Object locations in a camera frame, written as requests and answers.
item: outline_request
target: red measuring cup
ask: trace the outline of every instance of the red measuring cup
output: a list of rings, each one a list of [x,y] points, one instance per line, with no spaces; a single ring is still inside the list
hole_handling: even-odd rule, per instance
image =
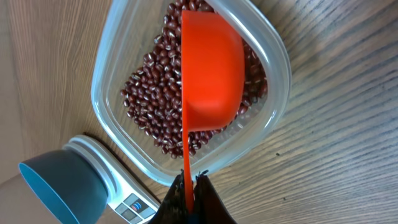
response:
[[[193,210],[188,133],[220,129],[239,109],[244,86],[242,38],[218,14],[182,11],[182,141],[185,200]]]

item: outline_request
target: teal cup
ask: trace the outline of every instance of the teal cup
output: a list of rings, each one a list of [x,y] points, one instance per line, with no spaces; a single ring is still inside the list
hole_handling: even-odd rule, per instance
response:
[[[33,192],[61,223],[95,223],[108,193],[99,175],[73,151],[57,150],[19,164]]]

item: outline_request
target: kitchen scale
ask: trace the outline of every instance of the kitchen scale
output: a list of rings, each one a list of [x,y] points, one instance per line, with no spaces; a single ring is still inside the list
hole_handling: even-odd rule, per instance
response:
[[[97,140],[77,135],[62,149],[79,154],[97,171],[108,205],[128,223],[146,223],[159,209],[160,203]]]

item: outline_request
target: adzuki bean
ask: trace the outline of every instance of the adzuki bean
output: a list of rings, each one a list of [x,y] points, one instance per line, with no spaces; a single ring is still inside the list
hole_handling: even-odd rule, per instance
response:
[[[204,0],[177,0],[169,4],[163,17],[161,34],[154,38],[155,46],[143,56],[142,67],[128,77],[120,95],[126,113],[137,127],[154,138],[154,146],[172,159],[183,157],[181,115],[181,14],[182,10],[214,12]],[[244,114],[252,104],[267,94],[267,78],[259,58],[243,43],[245,82],[237,115]],[[226,126],[212,131],[189,133],[189,153],[194,156],[202,145]]]

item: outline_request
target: clear plastic container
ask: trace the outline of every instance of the clear plastic container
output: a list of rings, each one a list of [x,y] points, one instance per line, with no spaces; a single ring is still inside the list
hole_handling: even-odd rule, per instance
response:
[[[97,53],[91,87],[94,111],[102,127],[124,153],[150,178],[170,185],[183,168],[182,159],[171,159],[153,145],[126,116],[120,89],[142,64],[160,33],[163,15],[172,0],[113,1]],[[291,71],[278,33],[248,0],[207,0],[257,53],[267,74],[268,95],[250,107],[228,129],[215,135],[191,158],[192,174],[216,172],[241,158],[259,144],[282,116],[290,90]]]

